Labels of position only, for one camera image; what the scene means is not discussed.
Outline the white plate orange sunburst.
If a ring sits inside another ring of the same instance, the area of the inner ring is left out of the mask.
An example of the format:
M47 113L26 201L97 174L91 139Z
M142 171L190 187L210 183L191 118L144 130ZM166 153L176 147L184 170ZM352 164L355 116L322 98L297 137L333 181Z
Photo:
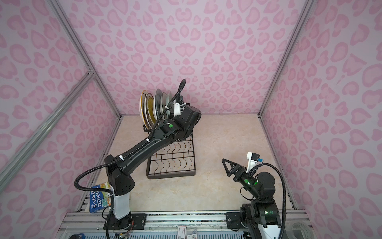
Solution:
M152 129L154 122L151 117L153 97L150 93L147 93L144 99L144 114L146 118L146 127Z

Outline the grey blue plate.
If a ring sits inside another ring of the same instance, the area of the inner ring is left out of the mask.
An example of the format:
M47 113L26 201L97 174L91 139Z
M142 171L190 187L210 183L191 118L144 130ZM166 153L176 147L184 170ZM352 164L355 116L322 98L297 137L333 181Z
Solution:
M162 95L163 92L160 89L156 90L155 96L154 96L154 116L156 120L161 120L161 106L162 106Z

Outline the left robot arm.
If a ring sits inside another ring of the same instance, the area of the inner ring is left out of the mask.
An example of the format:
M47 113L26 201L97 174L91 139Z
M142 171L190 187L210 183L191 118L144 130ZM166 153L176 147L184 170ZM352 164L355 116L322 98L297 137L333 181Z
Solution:
M129 208L130 191L135 186L131 177L132 172L154 153L175 141L183 141L192 133L202 114L193 106L185 106L178 116L159 123L146 139L130 150L114 157L108 155L106 168L110 188L113 192L113 206L106 218L104 230L127 229L131 227L131 210Z

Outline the green woven bamboo tray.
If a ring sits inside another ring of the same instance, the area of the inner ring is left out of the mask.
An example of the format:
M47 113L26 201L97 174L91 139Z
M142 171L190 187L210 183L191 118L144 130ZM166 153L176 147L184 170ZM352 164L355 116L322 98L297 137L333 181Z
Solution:
M150 93L147 96L146 105L149 122L153 126L156 122L156 114L154 112L154 97Z

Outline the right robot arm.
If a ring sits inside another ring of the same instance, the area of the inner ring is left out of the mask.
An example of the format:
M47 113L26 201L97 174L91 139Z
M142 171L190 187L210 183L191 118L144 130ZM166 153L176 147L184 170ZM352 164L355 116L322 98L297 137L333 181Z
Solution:
M222 163L227 176L234 176L233 181L252 195L238 213L226 213L227 227L235 232L247 229L252 239L281 239L286 225L285 206L280 213L274 200L276 180L268 172L257 172L260 167L269 166L279 173L277 168L260 158L250 170L228 159Z

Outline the pale blue flower plate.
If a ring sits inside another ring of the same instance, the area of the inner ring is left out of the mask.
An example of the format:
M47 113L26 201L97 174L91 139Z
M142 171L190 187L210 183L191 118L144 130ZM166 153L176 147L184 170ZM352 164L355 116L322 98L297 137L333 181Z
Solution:
M167 93L167 98L166 98L166 106L170 104L170 100L172 99L173 94L171 92Z

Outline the white plate small drawings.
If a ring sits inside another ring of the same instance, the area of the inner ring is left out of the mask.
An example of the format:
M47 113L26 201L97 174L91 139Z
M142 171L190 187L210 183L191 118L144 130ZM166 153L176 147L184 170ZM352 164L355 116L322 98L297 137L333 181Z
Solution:
M161 106L162 106L162 109L161 109L161 112L164 112L164 110L166 109L165 106L167 105L166 102L167 102L167 98L168 98L168 95L166 92L163 92L162 93L162 97L161 97Z

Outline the star plate yellow rim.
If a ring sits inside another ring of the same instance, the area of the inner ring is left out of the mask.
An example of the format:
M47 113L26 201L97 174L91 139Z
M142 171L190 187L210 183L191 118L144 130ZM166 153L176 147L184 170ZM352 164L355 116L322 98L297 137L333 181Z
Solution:
M140 116L141 116L141 119L142 119L142 122L143 122L143 125L148 128L148 123L147 123L147 120L146 120L146 117L145 117L145 106L144 106L144 102L145 102L145 98L148 94L148 91L146 90L143 90L142 93L141 93L141 96L140 96L140 103L139 103L139 112L140 112Z

